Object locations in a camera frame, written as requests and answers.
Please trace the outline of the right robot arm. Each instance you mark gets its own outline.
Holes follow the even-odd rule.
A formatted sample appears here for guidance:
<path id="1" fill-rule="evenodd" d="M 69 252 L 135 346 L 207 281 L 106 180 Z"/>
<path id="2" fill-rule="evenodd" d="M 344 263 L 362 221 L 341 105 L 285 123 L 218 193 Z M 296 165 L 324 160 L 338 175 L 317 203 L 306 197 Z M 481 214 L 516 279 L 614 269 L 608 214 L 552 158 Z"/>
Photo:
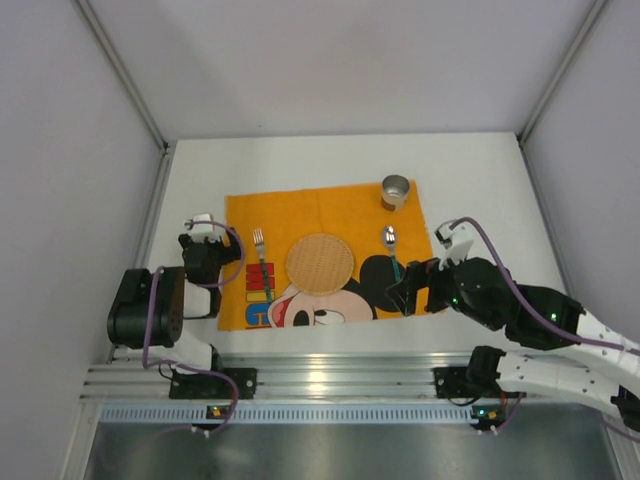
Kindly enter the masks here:
<path id="1" fill-rule="evenodd" d="M 452 309 L 524 348 L 574 363 L 555 364 L 477 346 L 465 372 L 473 395 L 554 397 L 639 429 L 639 346 L 603 325 L 578 301 L 548 287 L 518 284 L 505 267 L 482 258 L 450 266 L 441 266 L 437 258 L 411 262 L 386 293 L 410 316 L 421 289 L 427 291 L 428 313 Z"/>

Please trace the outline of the fork with teal handle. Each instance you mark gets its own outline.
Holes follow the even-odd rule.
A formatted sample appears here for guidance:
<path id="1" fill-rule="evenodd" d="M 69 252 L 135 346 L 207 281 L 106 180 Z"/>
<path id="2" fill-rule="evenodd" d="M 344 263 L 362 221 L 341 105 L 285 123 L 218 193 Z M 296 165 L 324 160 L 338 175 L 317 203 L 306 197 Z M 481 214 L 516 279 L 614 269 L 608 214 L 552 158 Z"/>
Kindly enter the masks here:
<path id="1" fill-rule="evenodd" d="M 274 300 L 274 296 L 273 296 L 272 288 L 270 286 L 270 276 L 267 270 L 267 263 L 266 263 L 266 256 L 265 256 L 266 249 L 265 249 L 264 235 L 263 235 L 262 229 L 261 228 L 254 229 L 252 232 L 252 238 L 253 238 L 254 247 L 256 249 L 256 252 L 259 258 L 266 300 L 269 304 L 271 304 Z"/>

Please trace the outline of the orange Mickey Mouse placemat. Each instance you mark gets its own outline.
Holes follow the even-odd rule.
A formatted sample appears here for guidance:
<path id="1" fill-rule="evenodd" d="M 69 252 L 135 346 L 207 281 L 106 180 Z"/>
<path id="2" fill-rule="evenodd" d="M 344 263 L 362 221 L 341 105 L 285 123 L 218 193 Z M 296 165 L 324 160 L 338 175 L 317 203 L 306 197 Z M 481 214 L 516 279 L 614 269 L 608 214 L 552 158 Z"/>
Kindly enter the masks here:
<path id="1" fill-rule="evenodd" d="M 396 258 L 401 274 L 408 262 L 432 254 L 417 191 L 411 190 L 397 212 L 381 205 L 381 188 L 363 184 L 298 191 L 230 196 L 226 219 L 239 234 L 246 252 L 244 271 L 223 289 L 218 327 L 222 331 L 333 326 L 395 319 L 400 312 L 385 290 L 394 284 L 389 253 L 382 242 L 387 225 L 397 235 Z M 261 228 L 274 300 L 266 300 L 252 232 Z M 299 291 L 285 270 L 289 250 L 303 237 L 327 233 L 351 249 L 355 266 L 339 291 L 325 296 Z"/>

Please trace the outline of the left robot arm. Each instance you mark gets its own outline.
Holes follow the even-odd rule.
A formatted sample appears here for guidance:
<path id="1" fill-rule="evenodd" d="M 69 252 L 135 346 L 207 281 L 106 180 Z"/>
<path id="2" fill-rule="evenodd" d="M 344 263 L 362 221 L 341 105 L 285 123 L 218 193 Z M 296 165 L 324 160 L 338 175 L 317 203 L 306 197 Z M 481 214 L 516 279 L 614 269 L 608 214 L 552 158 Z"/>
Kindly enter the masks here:
<path id="1" fill-rule="evenodd" d="M 193 286 L 206 294 L 205 312 L 197 318 L 219 314 L 221 287 L 230 282 L 220 278 L 222 269 L 242 266 L 245 257 L 235 229 L 226 233 L 227 241 L 210 233 L 181 234 L 181 266 L 126 270 L 106 320 L 110 342 L 139 351 L 145 368 L 167 365 L 191 375 L 221 371 L 216 348 L 184 330 L 184 306 L 186 288 Z"/>

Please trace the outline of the metal cup with cork band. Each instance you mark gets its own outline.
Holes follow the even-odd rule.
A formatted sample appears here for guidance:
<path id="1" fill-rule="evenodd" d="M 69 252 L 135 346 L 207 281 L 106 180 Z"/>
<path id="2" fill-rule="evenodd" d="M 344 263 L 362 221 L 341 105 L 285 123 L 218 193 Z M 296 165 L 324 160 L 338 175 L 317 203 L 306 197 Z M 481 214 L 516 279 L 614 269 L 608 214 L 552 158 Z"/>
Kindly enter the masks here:
<path id="1" fill-rule="evenodd" d="M 410 192 L 410 182 L 402 175 L 388 175 L 381 182 L 381 205 L 384 209 L 395 212 L 402 209 Z"/>

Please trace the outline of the spoon with teal handle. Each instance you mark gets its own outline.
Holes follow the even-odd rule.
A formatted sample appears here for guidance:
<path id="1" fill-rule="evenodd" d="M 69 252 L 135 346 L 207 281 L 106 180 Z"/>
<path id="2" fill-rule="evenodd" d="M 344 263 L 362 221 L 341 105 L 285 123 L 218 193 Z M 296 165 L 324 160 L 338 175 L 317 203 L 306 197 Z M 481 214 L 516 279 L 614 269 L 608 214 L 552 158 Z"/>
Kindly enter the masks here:
<path id="1" fill-rule="evenodd" d="M 402 280 L 402 274 L 400 272 L 400 266 L 396 258 L 397 235 L 394 227 L 391 225 L 385 226 L 383 228 L 381 238 L 384 246 L 386 247 L 389 253 L 389 258 L 391 261 L 392 270 L 394 274 L 394 280 L 396 283 L 398 283 Z"/>

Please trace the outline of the round woven coaster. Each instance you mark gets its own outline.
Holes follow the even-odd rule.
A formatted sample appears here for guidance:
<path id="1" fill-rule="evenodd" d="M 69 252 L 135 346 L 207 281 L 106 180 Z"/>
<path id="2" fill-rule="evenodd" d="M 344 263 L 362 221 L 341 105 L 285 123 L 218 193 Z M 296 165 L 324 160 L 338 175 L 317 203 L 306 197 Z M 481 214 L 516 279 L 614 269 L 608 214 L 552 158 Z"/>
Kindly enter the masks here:
<path id="1" fill-rule="evenodd" d="M 299 291 L 325 296 L 341 290 L 355 266 L 350 247 L 327 233 L 310 234 L 295 243 L 285 260 L 290 283 Z"/>

